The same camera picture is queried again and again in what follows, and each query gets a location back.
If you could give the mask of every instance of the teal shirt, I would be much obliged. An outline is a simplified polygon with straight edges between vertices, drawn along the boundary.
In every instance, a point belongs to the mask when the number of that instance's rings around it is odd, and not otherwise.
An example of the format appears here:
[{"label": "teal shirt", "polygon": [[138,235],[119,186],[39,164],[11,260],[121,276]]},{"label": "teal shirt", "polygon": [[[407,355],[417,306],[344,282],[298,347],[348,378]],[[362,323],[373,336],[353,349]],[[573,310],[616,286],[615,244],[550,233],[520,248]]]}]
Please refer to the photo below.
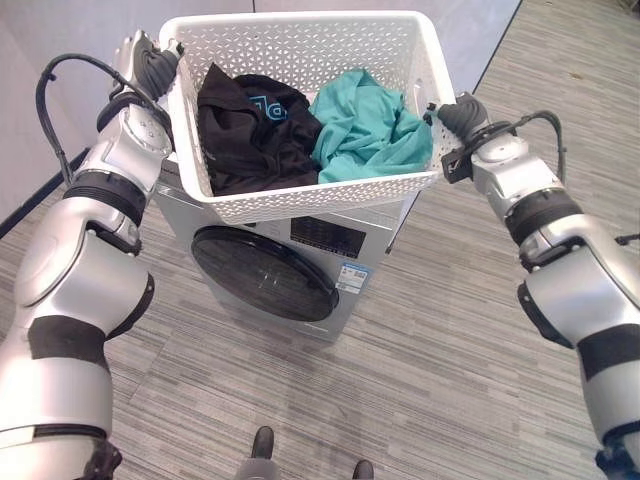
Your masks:
[{"label": "teal shirt", "polygon": [[319,183],[416,173],[431,161],[429,125],[366,70],[325,85],[309,110],[323,125],[311,154],[322,168]]}]

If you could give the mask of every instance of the sticker label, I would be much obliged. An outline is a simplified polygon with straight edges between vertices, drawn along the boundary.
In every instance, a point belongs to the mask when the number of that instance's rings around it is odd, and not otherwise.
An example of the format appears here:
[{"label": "sticker label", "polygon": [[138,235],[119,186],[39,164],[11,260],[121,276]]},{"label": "sticker label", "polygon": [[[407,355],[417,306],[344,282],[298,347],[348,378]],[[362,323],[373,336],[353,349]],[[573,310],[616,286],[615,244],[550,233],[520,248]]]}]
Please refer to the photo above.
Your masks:
[{"label": "sticker label", "polygon": [[357,295],[362,290],[370,273],[371,270],[362,265],[343,263],[340,268],[340,276],[336,282],[336,288]]}]

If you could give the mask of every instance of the washing machine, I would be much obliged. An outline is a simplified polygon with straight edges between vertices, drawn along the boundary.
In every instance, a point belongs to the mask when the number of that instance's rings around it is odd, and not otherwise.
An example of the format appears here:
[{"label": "washing machine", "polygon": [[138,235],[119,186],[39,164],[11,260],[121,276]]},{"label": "washing machine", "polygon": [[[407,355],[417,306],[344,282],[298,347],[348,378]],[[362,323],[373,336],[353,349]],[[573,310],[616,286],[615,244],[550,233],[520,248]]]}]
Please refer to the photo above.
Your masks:
[{"label": "washing machine", "polygon": [[246,320],[335,341],[395,233],[403,203],[227,225],[165,161],[155,201],[214,297]]}]

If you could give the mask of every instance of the black shoe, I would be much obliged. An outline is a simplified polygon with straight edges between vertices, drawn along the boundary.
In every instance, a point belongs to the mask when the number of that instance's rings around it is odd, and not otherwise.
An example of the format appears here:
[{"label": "black shoe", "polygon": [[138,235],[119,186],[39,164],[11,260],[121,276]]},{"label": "black shoe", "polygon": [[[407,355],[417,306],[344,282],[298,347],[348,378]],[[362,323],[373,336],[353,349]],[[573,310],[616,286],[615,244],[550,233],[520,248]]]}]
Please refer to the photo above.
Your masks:
[{"label": "black shoe", "polygon": [[253,439],[253,448],[251,449],[251,458],[271,459],[273,453],[274,434],[271,427],[260,427]]},{"label": "black shoe", "polygon": [[353,471],[353,477],[360,480],[373,480],[373,465],[369,460],[360,460]]}]

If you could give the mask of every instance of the black t-shirt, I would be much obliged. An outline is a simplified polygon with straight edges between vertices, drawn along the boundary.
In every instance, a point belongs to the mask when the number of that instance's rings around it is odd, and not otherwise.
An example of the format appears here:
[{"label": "black t-shirt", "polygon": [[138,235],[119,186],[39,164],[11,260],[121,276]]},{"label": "black t-shirt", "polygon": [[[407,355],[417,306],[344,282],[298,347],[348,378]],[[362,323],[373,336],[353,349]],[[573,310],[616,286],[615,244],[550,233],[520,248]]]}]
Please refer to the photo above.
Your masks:
[{"label": "black t-shirt", "polygon": [[229,78],[211,65],[198,127],[214,195],[315,185],[310,154],[322,124],[298,90],[264,75]]}]

